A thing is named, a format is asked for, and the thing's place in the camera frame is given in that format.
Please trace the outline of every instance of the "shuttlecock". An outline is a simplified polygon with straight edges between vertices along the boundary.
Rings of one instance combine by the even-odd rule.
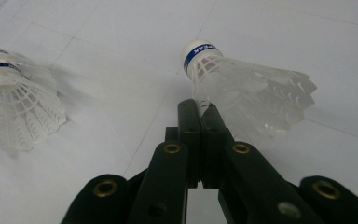
[[[200,115],[215,104],[233,137],[255,147],[272,147],[314,104],[308,75],[226,58],[206,40],[187,45],[182,62]]]
[[[29,150],[66,122],[47,68],[0,49],[0,148]]]

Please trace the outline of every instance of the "white shuttlecock skirt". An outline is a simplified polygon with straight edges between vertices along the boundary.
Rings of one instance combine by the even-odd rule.
[[[29,150],[58,131],[66,116],[47,68],[0,51],[0,148]]]
[[[314,104],[308,75],[226,58],[208,41],[189,44],[182,60],[200,114],[215,104],[234,138],[256,147],[271,148]]]

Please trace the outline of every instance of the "screw hole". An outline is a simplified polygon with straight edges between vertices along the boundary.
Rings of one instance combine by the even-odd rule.
[[[176,144],[169,144],[164,147],[164,151],[168,152],[168,153],[177,153],[180,150],[181,150],[181,148],[179,147],[179,145],[176,145]]]
[[[104,180],[94,187],[94,195],[100,198],[108,197],[117,191],[117,183],[114,180]]]
[[[325,198],[335,200],[341,197],[339,190],[326,181],[317,181],[313,183],[312,187],[313,190]]]
[[[149,215],[151,217],[162,217],[167,212],[165,203],[155,203],[149,206]]]
[[[289,203],[289,202],[278,203],[278,210],[283,215],[285,215],[286,217],[289,217],[290,219],[301,218],[300,210],[292,203]]]
[[[241,154],[245,154],[251,151],[251,149],[244,144],[236,144],[232,147],[232,149]]]

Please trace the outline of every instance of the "white floor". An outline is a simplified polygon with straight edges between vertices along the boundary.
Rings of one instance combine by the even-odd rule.
[[[59,223],[93,177],[146,168],[191,98],[180,55],[196,38],[309,74],[307,120],[262,152],[293,183],[325,175],[358,195],[358,1],[1,0],[0,48],[51,68],[68,122],[18,158],[0,152],[0,223]],[[187,223],[225,223],[216,197],[191,190]]]

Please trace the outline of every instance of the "black plastic part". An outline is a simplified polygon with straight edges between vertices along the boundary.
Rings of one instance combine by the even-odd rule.
[[[157,146],[127,223],[186,222],[187,157],[183,143]]]
[[[228,224],[246,223],[248,211],[227,174],[221,176],[218,200]]]
[[[165,141],[177,141],[178,140],[178,128],[166,127],[165,128]]]
[[[202,150],[201,150],[201,181],[205,189],[218,189],[222,172],[222,154],[230,139],[228,129],[216,106],[210,104],[201,117]]]
[[[311,176],[301,181],[299,193],[326,223],[358,223],[358,197],[338,182]]]
[[[228,144],[227,177],[249,212],[249,224],[317,224],[320,218],[252,145]]]
[[[95,177],[77,194],[62,223],[125,223],[127,191],[127,181],[121,176]]]
[[[200,181],[201,125],[194,100],[178,105],[178,138],[188,146],[188,187],[195,189]]]

